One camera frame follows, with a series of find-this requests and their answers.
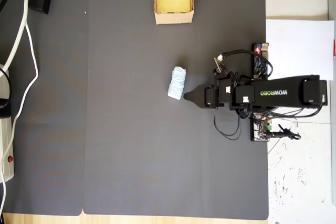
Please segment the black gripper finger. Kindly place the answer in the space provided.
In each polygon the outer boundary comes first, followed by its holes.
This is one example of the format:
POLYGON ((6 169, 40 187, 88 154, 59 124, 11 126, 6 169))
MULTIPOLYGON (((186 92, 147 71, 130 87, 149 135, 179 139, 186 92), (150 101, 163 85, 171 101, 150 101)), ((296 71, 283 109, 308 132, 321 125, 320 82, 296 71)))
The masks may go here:
POLYGON ((186 101, 194 103, 199 108, 205 107, 205 85, 197 86, 194 90, 183 95, 186 101))

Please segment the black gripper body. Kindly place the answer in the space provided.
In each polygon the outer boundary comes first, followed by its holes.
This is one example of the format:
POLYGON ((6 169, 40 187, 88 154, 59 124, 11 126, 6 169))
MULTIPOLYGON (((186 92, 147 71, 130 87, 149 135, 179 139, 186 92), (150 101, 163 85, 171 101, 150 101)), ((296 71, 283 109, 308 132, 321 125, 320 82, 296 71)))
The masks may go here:
POLYGON ((230 103, 232 87, 231 79, 215 78, 214 83, 205 88, 205 106, 216 108, 230 103))

